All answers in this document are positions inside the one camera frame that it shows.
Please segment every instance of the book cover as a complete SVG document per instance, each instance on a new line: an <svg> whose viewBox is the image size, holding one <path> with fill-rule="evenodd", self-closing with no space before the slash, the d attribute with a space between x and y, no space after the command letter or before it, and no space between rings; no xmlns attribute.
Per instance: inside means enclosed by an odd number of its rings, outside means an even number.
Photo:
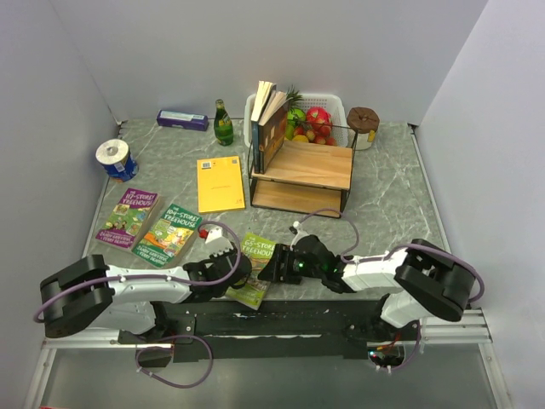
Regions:
<svg viewBox="0 0 545 409"><path fill-rule="evenodd" d="M288 104L281 106L266 124L260 126L259 131L259 151L261 160L261 173L267 171L267 166L271 163L276 152L284 143L284 133L288 123Z"/></svg>
<svg viewBox="0 0 545 409"><path fill-rule="evenodd" d="M109 245L130 250L138 241L140 233L143 233L142 230L146 228L146 220L157 201L157 193L127 189L95 238Z"/></svg>
<svg viewBox="0 0 545 409"><path fill-rule="evenodd" d="M259 161L259 124L252 121L252 153L254 158L254 172L261 173L261 164Z"/></svg>
<svg viewBox="0 0 545 409"><path fill-rule="evenodd" d="M171 204L133 249L133 253L157 268L170 267L180 260L191 245L202 220L200 216Z"/></svg>
<svg viewBox="0 0 545 409"><path fill-rule="evenodd" d="M245 209L238 156L197 160L198 212Z"/></svg>
<svg viewBox="0 0 545 409"><path fill-rule="evenodd" d="M273 256L274 245L273 241L263 239L253 233L247 233L244 236L242 252L250 259L252 272L244 287L238 290L230 287L226 296L253 309L260 307L271 283L260 281L257 276Z"/></svg>

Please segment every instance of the green apple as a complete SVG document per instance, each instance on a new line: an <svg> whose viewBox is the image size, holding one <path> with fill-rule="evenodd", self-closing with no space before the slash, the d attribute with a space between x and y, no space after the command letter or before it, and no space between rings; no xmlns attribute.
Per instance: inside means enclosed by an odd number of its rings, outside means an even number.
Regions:
<svg viewBox="0 0 545 409"><path fill-rule="evenodd" d="M297 121L304 121L307 119L307 115L300 108L291 108L288 112L288 124L292 124L294 127L297 125Z"/></svg>

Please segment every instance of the wooden shelf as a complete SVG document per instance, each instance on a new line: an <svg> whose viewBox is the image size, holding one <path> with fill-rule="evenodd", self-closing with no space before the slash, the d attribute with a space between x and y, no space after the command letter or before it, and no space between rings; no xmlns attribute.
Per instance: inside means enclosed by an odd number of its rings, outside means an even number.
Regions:
<svg viewBox="0 0 545 409"><path fill-rule="evenodd" d="M252 171L251 177L261 181L349 190L352 153L349 147L284 141L267 172L259 174Z"/></svg>
<svg viewBox="0 0 545 409"><path fill-rule="evenodd" d="M324 207L341 210L341 191L257 180L252 205L299 213L311 213ZM339 217L332 211L320 213L320 215Z"/></svg>

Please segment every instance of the white basket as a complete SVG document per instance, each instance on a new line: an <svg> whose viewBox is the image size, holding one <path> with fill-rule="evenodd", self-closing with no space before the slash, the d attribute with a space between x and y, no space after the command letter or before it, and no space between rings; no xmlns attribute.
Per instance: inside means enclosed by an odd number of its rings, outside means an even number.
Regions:
<svg viewBox="0 0 545 409"><path fill-rule="evenodd" d="M301 94L303 99L297 102L297 106L303 111L308 111L311 107L322 107L331 114L331 123L337 126L347 127L347 116L342 107L341 98L331 94ZM255 94L250 95L246 100L246 108L244 109L244 143L250 147L252 135L250 115L254 108ZM331 131L337 142L338 147L346 147L348 145L348 129L333 127Z"/></svg>

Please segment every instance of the purple box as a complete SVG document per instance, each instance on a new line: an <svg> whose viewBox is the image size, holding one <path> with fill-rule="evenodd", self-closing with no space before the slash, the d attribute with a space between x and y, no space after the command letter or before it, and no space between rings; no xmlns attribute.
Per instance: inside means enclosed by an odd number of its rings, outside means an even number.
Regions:
<svg viewBox="0 0 545 409"><path fill-rule="evenodd" d="M208 117L206 115L165 111L164 109L157 114L157 123L159 126L180 127L184 130L208 129Z"/></svg>

